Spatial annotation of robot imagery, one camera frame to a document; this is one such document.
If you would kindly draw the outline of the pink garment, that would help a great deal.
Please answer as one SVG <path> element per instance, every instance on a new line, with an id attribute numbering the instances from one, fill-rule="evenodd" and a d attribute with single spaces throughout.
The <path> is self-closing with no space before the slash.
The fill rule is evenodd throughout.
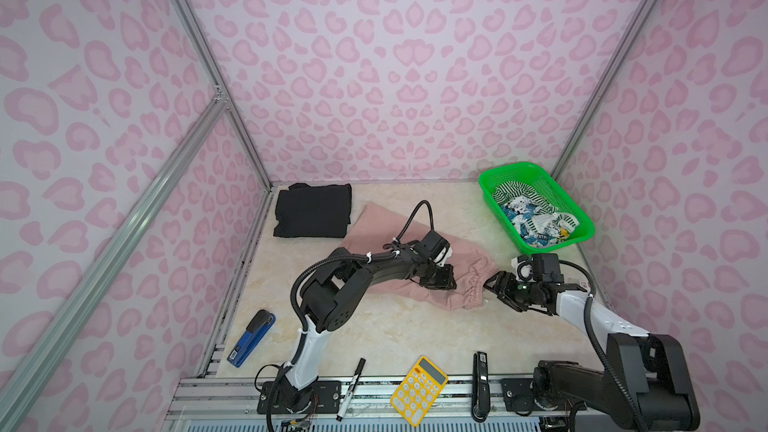
<path id="1" fill-rule="evenodd" d="M 405 222 L 404 216 L 369 202 L 340 246 L 355 254 L 382 252 Z M 447 233 L 442 236 L 452 249 L 447 263 L 454 267 L 457 283 L 454 290 L 428 290 L 409 280 L 393 280 L 373 285 L 369 291 L 427 302 L 448 311 L 480 307 L 484 283 L 499 271 L 496 261 L 487 250 L 471 241 Z"/>

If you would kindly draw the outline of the black shirt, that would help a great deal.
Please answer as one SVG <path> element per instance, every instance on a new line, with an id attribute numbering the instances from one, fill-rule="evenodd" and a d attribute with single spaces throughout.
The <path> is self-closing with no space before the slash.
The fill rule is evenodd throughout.
<path id="1" fill-rule="evenodd" d="M 277 196 L 273 235 L 280 238 L 339 238 L 351 224 L 350 184 L 310 186 L 296 183 Z"/>

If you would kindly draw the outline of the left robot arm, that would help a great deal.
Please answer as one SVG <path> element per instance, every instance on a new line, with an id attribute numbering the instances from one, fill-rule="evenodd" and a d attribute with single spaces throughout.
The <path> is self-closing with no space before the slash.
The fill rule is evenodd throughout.
<path id="1" fill-rule="evenodd" d="M 382 252 L 355 254 L 340 247 L 308 267 L 289 294 L 300 322 L 293 356 L 279 369 L 273 396 L 291 412 L 309 405 L 331 334 L 352 317 L 369 288 L 404 280 L 427 290 L 457 287 L 450 244 L 436 236 L 394 241 Z"/>

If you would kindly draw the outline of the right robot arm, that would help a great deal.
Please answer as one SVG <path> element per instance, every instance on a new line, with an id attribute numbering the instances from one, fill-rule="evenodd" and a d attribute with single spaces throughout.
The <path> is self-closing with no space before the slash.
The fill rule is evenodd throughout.
<path id="1" fill-rule="evenodd" d="M 542 360 L 531 381 L 531 400 L 569 402 L 597 410 L 623 430 L 695 431 L 701 412 L 682 345 L 672 336 L 635 326 L 598 303 L 589 288 L 554 280 L 495 274 L 485 289 L 516 312 L 557 316 L 588 339 L 601 367 Z"/>

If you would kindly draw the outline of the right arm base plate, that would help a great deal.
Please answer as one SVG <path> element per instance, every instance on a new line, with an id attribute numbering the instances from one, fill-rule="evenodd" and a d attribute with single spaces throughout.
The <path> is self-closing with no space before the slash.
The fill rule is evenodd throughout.
<path id="1" fill-rule="evenodd" d="M 500 386 L 507 412 L 528 417 L 536 411 L 532 378 L 505 378 Z"/>

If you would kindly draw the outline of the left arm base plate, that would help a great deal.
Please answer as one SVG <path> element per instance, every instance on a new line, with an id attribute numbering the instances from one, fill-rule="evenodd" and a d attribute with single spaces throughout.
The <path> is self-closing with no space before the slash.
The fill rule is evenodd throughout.
<path id="1" fill-rule="evenodd" d="M 276 393 L 271 389 L 273 381 L 261 385 L 257 412 L 265 415 L 268 410 L 272 414 L 331 414 L 335 415 L 340 408 L 342 393 L 340 381 L 315 380 L 304 389 L 293 387 L 286 379 L 277 386 Z"/>

